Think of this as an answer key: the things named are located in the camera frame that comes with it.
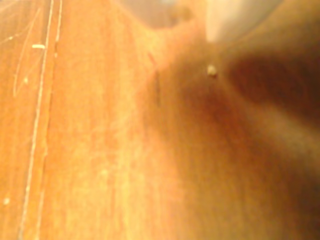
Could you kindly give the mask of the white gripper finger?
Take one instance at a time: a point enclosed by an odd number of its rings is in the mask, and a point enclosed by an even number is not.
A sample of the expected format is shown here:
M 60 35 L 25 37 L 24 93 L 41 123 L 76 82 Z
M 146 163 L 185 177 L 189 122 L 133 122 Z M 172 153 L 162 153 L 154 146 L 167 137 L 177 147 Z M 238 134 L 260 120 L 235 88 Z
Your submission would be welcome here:
M 272 0 L 208 0 L 206 40 L 221 42 L 238 38 L 256 27 L 272 11 Z
M 175 16 L 177 0 L 120 0 L 119 5 L 131 16 L 151 28 L 170 28 L 179 20 Z

